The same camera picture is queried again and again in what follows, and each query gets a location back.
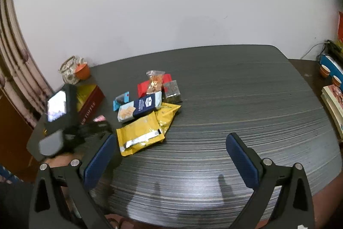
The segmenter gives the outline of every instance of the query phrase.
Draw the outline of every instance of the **teapot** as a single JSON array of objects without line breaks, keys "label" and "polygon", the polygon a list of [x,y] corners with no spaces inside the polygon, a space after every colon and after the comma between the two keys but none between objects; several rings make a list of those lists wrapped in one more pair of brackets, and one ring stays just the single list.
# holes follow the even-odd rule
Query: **teapot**
[{"label": "teapot", "polygon": [[62,74],[62,79],[66,84],[75,85],[80,80],[75,75],[75,69],[79,64],[86,63],[84,58],[78,56],[71,56],[64,63],[62,63],[59,73]]}]

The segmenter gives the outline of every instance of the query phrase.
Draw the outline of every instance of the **stack of books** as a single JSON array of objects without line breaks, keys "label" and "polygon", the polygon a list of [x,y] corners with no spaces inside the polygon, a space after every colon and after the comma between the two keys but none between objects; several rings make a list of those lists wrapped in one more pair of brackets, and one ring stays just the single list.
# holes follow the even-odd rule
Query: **stack of books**
[{"label": "stack of books", "polygon": [[321,98],[329,109],[341,139],[343,139],[343,94],[341,90],[335,85],[323,87]]}]

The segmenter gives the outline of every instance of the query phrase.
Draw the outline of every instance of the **plastic bag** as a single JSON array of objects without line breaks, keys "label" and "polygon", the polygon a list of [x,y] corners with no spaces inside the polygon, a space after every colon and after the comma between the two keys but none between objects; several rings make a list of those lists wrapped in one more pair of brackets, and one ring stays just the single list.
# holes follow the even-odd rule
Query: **plastic bag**
[{"label": "plastic bag", "polygon": [[[164,74],[163,75],[163,83],[167,83],[170,82],[171,79],[171,75],[170,74]],[[146,91],[148,90],[148,86],[150,85],[150,80],[147,80],[143,83],[140,83],[137,85],[137,90],[138,90],[138,97],[143,97],[146,94]]]},{"label": "plastic bag", "polygon": [[169,129],[171,122],[173,121],[175,113],[180,107],[180,105],[162,102],[161,108],[155,111],[156,119],[164,135],[166,135],[166,132]]},{"label": "plastic bag", "polygon": [[146,94],[160,92],[163,86],[164,71],[150,70],[146,73],[149,77],[149,85]]},{"label": "plastic bag", "polygon": [[164,139],[155,112],[117,129],[117,136],[122,156],[133,155],[139,150]]},{"label": "plastic bag", "polygon": [[177,85],[176,80],[172,80],[171,82],[167,82],[163,84],[163,88],[164,88],[164,96],[165,102],[168,103],[178,103],[181,102],[181,94],[179,91],[179,87]]}]

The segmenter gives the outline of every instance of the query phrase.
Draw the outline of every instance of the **blue gripper pad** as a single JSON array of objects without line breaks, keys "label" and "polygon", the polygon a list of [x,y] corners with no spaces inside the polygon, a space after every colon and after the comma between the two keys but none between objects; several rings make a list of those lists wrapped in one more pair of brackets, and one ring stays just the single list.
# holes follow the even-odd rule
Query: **blue gripper pad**
[{"label": "blue gripper pad", "polygon": [[83,186],[91,190],[98,183],[116,150],[117,139],[110,135],[83,172]]},{"label": "blue gripper pad", "polygon": [[261,159],[259,161],[257,160],[258,162],[253,162],[246,153],[247,150],[252,150],[253,153],[255,153],[255,151],[248,148],[235,133],[231,133],[226,137],[226,150],[236,166],[240,176],[242,177],[246,187],[254,190],[257,189],[262,176],[262,166],[260,164]]}]

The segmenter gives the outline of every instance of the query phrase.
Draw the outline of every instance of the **book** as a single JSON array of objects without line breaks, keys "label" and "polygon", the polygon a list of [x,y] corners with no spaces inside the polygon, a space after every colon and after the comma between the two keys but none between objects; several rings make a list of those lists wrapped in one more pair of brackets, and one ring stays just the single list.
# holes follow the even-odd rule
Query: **book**
[{"label": "book", "polygon": [[333,121],[337,127],[337,130],[338,130],[338,133],[340,134],[341,139],[343,139],[343,118],[342,118],[342,116],[339,114],[337,108],[330,101],[330,99],[327,100],[324,94],[321,95],[321,98],[323,99],[326,107],[329,110],[330,115],[333,118]]},{"label": "book", "polygon": [[77,108],[81,124],[92,120],[92,116],[95,114],[104,97],[101,89],[95,84],[77,87]]},{"label": "book", "polygon": [[340,137],[343,139],[343,95],[339,88],[334,85],[323,87],[321,95],[328,108]]}]

